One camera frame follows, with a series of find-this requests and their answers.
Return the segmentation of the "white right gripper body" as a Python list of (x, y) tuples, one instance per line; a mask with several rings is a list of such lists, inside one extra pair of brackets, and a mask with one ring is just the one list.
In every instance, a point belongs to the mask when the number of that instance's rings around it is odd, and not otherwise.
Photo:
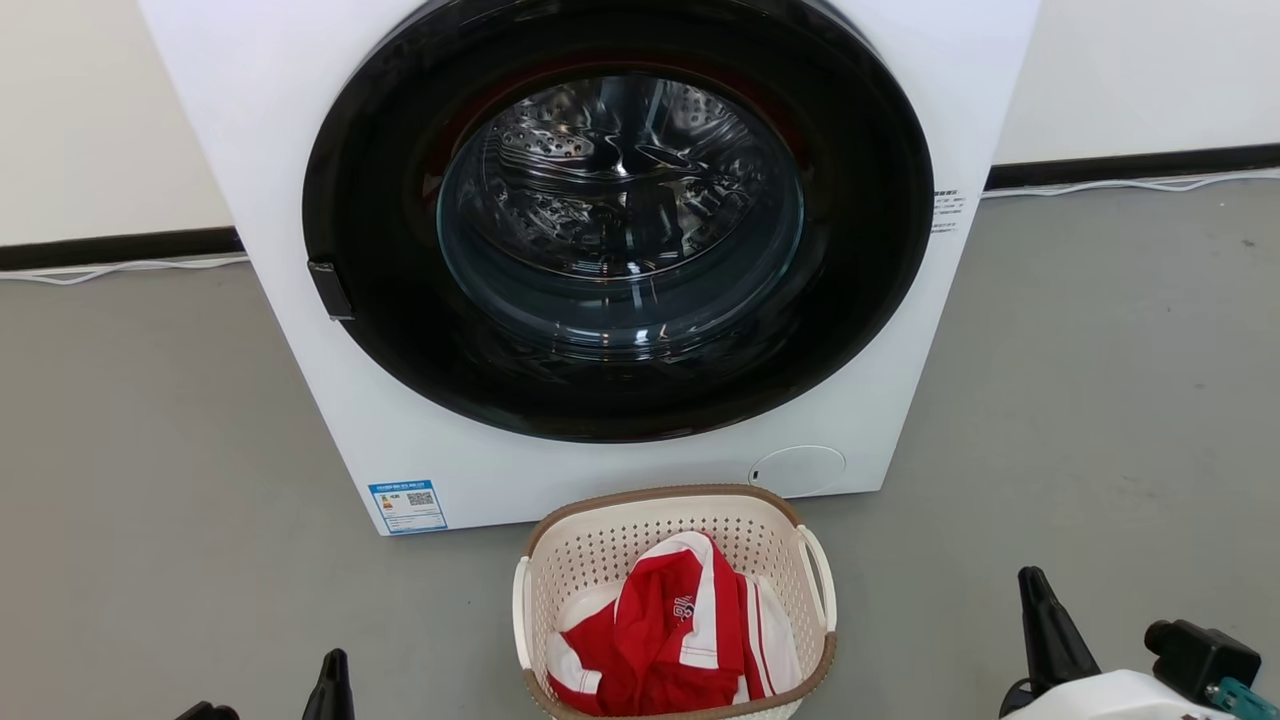
[(1001, 719), (1233, 719), (1213, 705), (1210, 688), (1229, 679), (1215, 673), (1190, 697), (1158, 678), (1133, 670), (1092, 675), (1038, 673), (1001, 701)]

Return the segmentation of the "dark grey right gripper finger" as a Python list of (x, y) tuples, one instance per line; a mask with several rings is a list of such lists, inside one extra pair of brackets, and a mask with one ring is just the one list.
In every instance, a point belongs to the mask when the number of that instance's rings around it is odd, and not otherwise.
[(1032, 691), (1051, 691), (1101, 674), (1070, 614), (1041, 568), (1018, 573), (1021, 623)]

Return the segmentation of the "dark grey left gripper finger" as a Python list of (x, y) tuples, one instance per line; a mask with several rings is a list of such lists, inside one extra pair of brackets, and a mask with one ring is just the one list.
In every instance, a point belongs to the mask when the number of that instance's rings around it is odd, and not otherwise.
[(333, 650), (324, 656), (317, 680), (305, 705), (302, 719), (355, 719), (349, 662), (348, 655), (343, 650)]

